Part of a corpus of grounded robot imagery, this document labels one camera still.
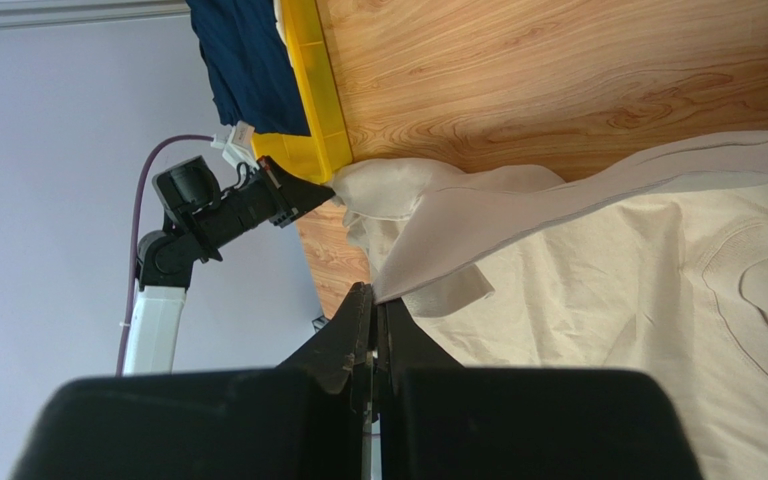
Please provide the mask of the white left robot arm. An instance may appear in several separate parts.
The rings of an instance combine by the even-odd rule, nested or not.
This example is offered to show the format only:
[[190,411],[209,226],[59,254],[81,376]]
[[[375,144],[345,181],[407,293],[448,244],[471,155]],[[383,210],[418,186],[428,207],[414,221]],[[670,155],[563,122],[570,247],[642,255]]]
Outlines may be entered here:
[[246,165],[240,184],[221,188],[202,157],[156,175],[163,226],[132,248],[134,280],[117,375],[171,371],[182,310],[197,262],[220,261],[222,247],[270,223],[284,228],[331,200],[325,186],[297,178],[272,158]]

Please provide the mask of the beige t-shirt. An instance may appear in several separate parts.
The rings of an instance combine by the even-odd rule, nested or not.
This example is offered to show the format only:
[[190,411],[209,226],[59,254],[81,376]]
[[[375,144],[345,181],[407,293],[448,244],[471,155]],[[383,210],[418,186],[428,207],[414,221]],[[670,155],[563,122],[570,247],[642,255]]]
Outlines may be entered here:
[[768,479],[768,130],[567,182],[367,160],[332,180],[376,296],[466,365],[621,367],[677,408],[708,479]]

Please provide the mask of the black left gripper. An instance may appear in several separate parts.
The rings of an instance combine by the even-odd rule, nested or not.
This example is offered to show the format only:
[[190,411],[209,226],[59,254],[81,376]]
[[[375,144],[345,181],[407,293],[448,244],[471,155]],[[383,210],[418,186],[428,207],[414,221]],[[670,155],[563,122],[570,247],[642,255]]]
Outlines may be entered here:
[[284,228],[334,196],[330,187],[300,179],[264,156],[243,186],[231,188],[216,209],[204,213],[204,233],[220,249],[262,223]]

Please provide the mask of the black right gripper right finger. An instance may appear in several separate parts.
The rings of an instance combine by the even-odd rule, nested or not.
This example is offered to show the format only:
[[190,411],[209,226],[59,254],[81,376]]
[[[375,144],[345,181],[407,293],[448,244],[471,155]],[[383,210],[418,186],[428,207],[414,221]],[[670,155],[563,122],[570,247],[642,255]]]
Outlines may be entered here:
[[387,479],[698,479],[678,415],[648,375],[466,367],[401,301],[377,308]]

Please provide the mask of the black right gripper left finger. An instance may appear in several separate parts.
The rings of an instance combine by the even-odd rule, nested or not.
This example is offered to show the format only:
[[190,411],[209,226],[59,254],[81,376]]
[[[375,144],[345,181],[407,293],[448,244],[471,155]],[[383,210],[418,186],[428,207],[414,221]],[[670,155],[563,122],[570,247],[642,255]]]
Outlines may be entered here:
[[33,426],[15,479],[367,479],[371,287],[273,368],[77,379]]

